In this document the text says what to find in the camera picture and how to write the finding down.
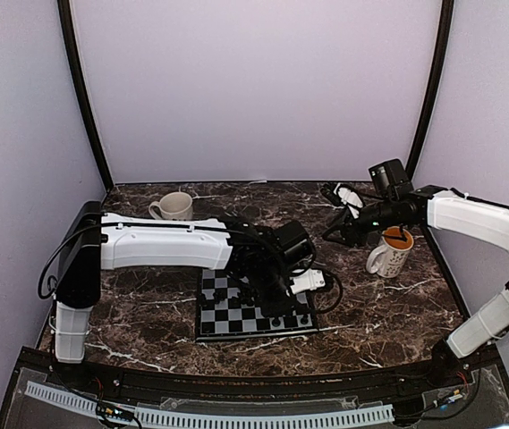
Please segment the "black pole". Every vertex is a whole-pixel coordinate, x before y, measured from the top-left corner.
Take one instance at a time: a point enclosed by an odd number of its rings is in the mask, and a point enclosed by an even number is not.
[[[451,21],[453,20],[453,7],[454,0],[443,0],[441,4],[441,17],[439,18],[439,28],[437,30],[437,41],[435,42],[435,52],[433,53],[433,62],[431,64],[431,72],[427,83],[427,91],[425,92],[425,99],[423,100],[423,107],[421,108],[421,115],[413,144],[411,145],[411,152],[407,159],[405,171],[407,175],[412,178],[417,168],[417,163],[421,156],[423,143],[427,137],[431,115],[433,114],[433,107],[437,98],[437,91],[439,89],[439,81],[441,81],[441,73],[443,72],[443,64],[445,63],[445,53],[447,51],[447,43],[449,41],[449,31],[451,29]]]
[[[67,61],[69,63],[69,70],[72,73],[73,86],[75,87],[75,96],[79,103],[81,110],[81,116],[83,117],[83,124],[101,180],[105,185],[107,192],[114,186],[109,166],[103,153],[103,147],[101,146],[101,140],[97,132],[95,125],[95,119],[93,112],[91,111],[91,104],[87,95],[87,87],[85,86],[85,80],[83,79],[83,71],[81,70],[81,62],[79,58],[79,50],[77,48],[77,40],[75,39],[75,31],[73,30],[73,19],[72,10],[69,4],[69,0],[57,0],[59,7],[59,20],[61,22],[61,30],[64,34],[65,51],[67,52]]]

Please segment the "marble table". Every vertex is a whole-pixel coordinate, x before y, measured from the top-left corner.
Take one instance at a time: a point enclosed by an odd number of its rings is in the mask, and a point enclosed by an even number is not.
[[[368,183],[354,183],[371,191]],[[194,199],[195,219],[239,215],[279,226],[299,220],[314,240],[318,259],[338,273],[344,299],[321,315],[320,333],[245,341],[194,341],[195,292],[199,269],[134,267],[102,273],[102,298],[94,308],[86,359],[176,374],[292,376],[334,374],[399,366],[430,357],[430,348],[462,321],[437,262],[421,234],[402,273],[386,280],[365,271],[373,246],[347,248],[320,235],[335,216],[317,182],[188,183],[122,185],[104,209],[150,217],[148,204],[182,190]],[[335,299],[317,299],[325,307]],[[49,330],[40,348],[48,349]]]

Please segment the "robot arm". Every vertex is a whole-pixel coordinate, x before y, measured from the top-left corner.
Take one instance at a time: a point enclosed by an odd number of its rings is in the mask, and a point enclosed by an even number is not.
[[[231,217],[193,222],[138,219],[101,214],[100,204],[89,202],[60,251],[56,293],[40,292],[40,297],[55,293],[55,357],[64,363],[83,360],[90,311],[100,298],[101,269],[187,265],[225,270],[266,317],[293,310],[309,313],[295,294],[328,283],[321,271],[310,269],[315,248],[297,221],[272,229]]]
[[[324,239],[359,246],[365,244],[368,234],[373,231],[394,225],[424,225],[456,231],[499,246],[509,253],[508,206],[470,198],[455,189],[427,186],[414,190],[401,162],[396,159],[371,167],[369,173],[381,197],[372,204],[356,203],[359,192],[355,189],[327,185],[323,190],[330,201],[345,206],[344,214],[336,218]],[[331,239],[331,234],[336,231],[340,238]],[[509,282],[506,289],[455,329],[445,340],[446,345],[440,345],[438,351],[453,354],[453,360],[465,358],[508,330]]]

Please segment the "white mug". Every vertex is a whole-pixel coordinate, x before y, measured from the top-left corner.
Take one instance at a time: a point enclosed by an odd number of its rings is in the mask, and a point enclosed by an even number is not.
[[[161,215],[158,215],[155,207],[158,208]],[[186,192],[171,192],[162,197],[158,202],[153,201],[150,203],[148,212],[154,219],[191,221],[192,197]]]
[[[406,230],[403,230],[403,235],[405,240],[400,240],[399,237],[402,237],[402,234],[398,226],[392,226],[383,231],[379,246],[369,254],[365,269],[369,273],[376,273],[387,279],[396,277],[413,248],[412,235]]]

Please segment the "checkered board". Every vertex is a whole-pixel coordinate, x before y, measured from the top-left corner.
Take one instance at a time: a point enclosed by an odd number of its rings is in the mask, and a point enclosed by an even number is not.
[[[318,331],[314,315],[264,317],[259,307],[237,302],[238,285],[223,271],[203,270],[197,298],[196,341],[229,341],[253,337],[282,337]],[[200,299],[204,294],[206,301]],[[306,293],[297,295],[309,304]]]

